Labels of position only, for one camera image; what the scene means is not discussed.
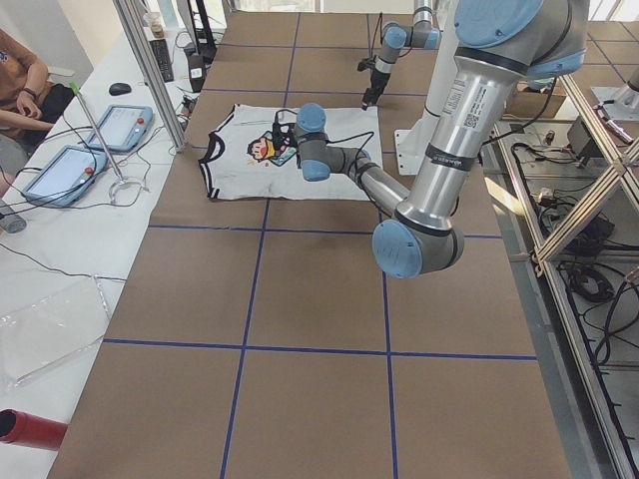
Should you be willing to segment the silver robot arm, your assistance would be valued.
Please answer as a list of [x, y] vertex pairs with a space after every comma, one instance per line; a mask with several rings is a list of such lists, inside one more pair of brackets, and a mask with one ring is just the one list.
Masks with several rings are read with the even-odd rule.
[[463, 234], [451, 215], [483, 143], [519, 81], [556, 78], [581, 67], [588, 13], [586, 1], [458, 2], [444, 31], [458, 42], [449, 56], [456, 75], [410, 189], [363, 149], [332, 146], [320, 105], [300, 108], [291, 132], [304, 179], [344, 174], [388, 213], [372, 236], [385, 273], [413, 278], [449, 268], [461, 257]]
[[369, 49], [368, 57], [361, 59], [356, 67], [359, 72], [370, 70], [370, 84], [361, 99], [363, 110], [377, 104], [403, 49], [409, 52], [415, 48], [434, 50], [438, 47], [441, 30], [438, 28], [437, 10], [438, 1], [414, 1], [411, 26], [393, 21], [382, 26], [378, 52], [374, 54]]

